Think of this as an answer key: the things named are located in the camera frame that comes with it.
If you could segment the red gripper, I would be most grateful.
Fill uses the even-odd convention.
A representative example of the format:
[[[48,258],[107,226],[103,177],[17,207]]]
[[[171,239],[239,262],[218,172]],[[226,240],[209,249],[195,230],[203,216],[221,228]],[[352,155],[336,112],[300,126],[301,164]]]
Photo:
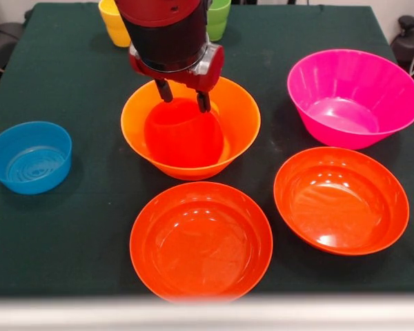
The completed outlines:
[[[170,103],[173,100],[168,81],[176,81],[196,90],[199,110],[205,113],[211,110],[209,92],[221,74],[224,49],[217,44],[205,44],[200,51],[201,54],[194,63],[188,64],[186,61],[181,63],[182,66],[174,63],[170,67],[157,67],[146,63],[133,44],[130,44],[128,54],[130,64],[136,72],[155,80],[162,101]]]

